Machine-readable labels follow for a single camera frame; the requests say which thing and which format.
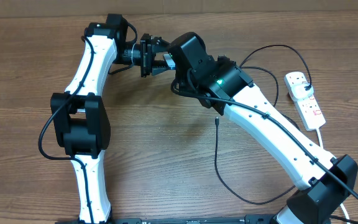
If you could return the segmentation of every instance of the white arm segment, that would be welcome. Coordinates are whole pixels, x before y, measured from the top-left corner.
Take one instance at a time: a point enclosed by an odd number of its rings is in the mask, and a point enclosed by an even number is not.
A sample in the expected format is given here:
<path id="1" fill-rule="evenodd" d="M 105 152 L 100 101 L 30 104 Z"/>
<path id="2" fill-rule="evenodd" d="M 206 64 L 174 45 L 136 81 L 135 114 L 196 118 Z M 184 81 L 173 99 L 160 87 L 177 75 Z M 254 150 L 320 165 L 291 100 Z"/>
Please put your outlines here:
<path id="1" fill-rule="evenodd" d="M 289 130 L 312 155 L 318 158 L 322 165 L 327 169 L 332 167 L 330 159 L 334 155 L 321 149 L 297 130 L 266 100 L 257 85 L 252 88 L 246 86 L 233 98 L 236 102 L 270 114 L 272 118 Z M 313 165 L 301 148 L 268 119 L 263 119 L 261 115 L 235 105 L 226 105 L 224 115 L 254 137 L 280 163 L 299 190 L 310 187 L 309 180 L 312 177 L 320 179 L 324 175 L 324 171 L 317 165 Z"/>
<path id="2" fill-rule="evenodd" d="M 92 43 L 94 57 L 84 85 L 77 95 L 86 96 L 88 93 L 94 93 L 96 96 L 101 96 L 110 66 L 117 57 L 117 47 L 114 39 L 109 39 L 104 35 L 92 35 L 88 39 Z M 84 77 L 90 59 L 91 48 L 87 41 L 85 41 L 84 56 L 82 57 L 73 81 L 65 91 L 73 93 L 77 89 L 79 82 Z"/>
<path id="3" fill-rule="evenodd" d="M 91 156 L 76 155 L 75 157 L 84 163 L 86 176 L 88 178 L 89 200 L 91 202 L 92 215 L 94 223 L 105 222 L 109 218 L 111 205 L 106 193 L 106 184 L 104 183 L 103 159 L 104 152 L 99 153 L 97 159 Z M 76 161 L 71 161 L 74 166 L 75 175 L 77 177 L 78 191 L 81 200 L 80 220 L 85 223 L 91 223 L 89 208 L 86 203 L 84 173 L 81 165 Z"/>

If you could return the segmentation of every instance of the power plug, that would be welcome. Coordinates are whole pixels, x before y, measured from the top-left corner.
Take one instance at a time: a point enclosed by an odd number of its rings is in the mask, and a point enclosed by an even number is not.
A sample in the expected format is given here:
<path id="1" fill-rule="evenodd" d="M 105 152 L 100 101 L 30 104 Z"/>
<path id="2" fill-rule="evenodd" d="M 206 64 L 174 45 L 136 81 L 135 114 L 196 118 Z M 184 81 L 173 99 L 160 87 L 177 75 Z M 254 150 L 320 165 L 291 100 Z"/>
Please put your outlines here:
<path id="1" fill-rule="evenodd" d="M 300 93 L 299 95 L 294 96 L 294 92 L 298 88 L 305 89 L 305 86 L 309 85 L 305 75 L 301 72 L 291 72 L 285 75 L 284 82 L 288 88 L 291 99 L 294 101 L 295 107 L 298 110 L 306 130 L 312 131 L 325 124 L 326 120 L 324 119 L 321 109 L 317 104 L 316 98 L 314 97 L 314 90 L 310 96 L 301 98 L 301 100 L 299 100 L 299 97 L 302 97 L 302 94 L 304 93 Z"/>

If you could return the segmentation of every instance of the power strip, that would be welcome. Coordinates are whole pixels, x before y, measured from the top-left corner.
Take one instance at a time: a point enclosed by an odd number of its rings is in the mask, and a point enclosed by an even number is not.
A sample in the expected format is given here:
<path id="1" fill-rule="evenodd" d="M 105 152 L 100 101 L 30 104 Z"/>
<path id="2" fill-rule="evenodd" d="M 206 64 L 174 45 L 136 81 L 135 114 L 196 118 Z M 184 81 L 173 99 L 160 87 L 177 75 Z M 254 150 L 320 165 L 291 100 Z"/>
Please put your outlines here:
<path id="1" fill-rule="evenodd" d="M 305 75 L 301 72 L 291 72 L 284 77 L 285 85 L 288 88 L 290 95 L 292 94 L 291 88 L 299 84 L 308 84 Z M 314 95 L 309 96 L 300 101 L 294 101 L 296 109 L 305 125 L 306 130 L 312 131 L 318 129 L 326 123 L 323 113 L 317 104 Z"/>

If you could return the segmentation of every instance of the wall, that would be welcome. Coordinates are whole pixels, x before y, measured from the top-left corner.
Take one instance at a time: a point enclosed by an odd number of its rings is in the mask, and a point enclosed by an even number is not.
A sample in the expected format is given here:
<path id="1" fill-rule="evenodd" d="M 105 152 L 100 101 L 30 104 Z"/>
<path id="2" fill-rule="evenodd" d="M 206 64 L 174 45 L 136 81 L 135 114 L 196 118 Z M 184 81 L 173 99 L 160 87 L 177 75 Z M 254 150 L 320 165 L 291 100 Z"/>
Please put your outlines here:
<path id="1" fill-rule="evenodd" d="M 358 10 L 358 0 L 0 0 L 0 17 Z"/>

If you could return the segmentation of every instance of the wooden surface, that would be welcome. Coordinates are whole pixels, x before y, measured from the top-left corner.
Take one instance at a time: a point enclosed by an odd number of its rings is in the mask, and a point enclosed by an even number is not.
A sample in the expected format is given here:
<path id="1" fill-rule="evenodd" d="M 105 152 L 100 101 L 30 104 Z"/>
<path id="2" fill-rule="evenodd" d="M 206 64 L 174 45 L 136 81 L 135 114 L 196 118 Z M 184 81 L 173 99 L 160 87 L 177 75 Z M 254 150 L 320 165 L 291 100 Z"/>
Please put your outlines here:
<path id="1" fill-rule="evenodd" d="M 358 10 L 358 0 L 0 0 L 0 18 Z"/>
<path id="2" fill-rule="evenodd" d="M 358 163 L 358 11 L 126 16 L 138 33 L 172 41 L 197 32 L 214 57 L 241 61 L 268 44 L 288 44 L 307 61 L 327 123 L 324 147 Z M 49 161 L 37 149 L 39 132 L 50 116 L 50 97 L 71 82 L 83 53 L 80 36 L 103 16 L 0 19 L 0 223 L 53 223 L 77 218 L 80 201 L 69 162 Z M 267 49 L 248 65 L 265 67 L 279 79 L 277 109 L 300 118 L 283 76 L 304 70 L 287 49 Z M 249 71 L 273 100 L 275 84 L 265 73 Z M 214 172 L 215 110 L 170 92 L 174 73 L 140 78 L 140 68 L 109 77 L 103 101 L 111 123 L 104 160 L 114 216 L 139 218 L 239 217 L 275 213 L 283 197 L 268 205 L 241 202 Z M 314 132 L 303 131 L 316 141 Z M 64 156 L 53 127 L 45 150 Z M 218 166 L 223 179 L 245 198 L 262 201 L 291 180 L 255 140 L 221 119 Z M 345 205 L 358 220 L 358 201 Z"/>

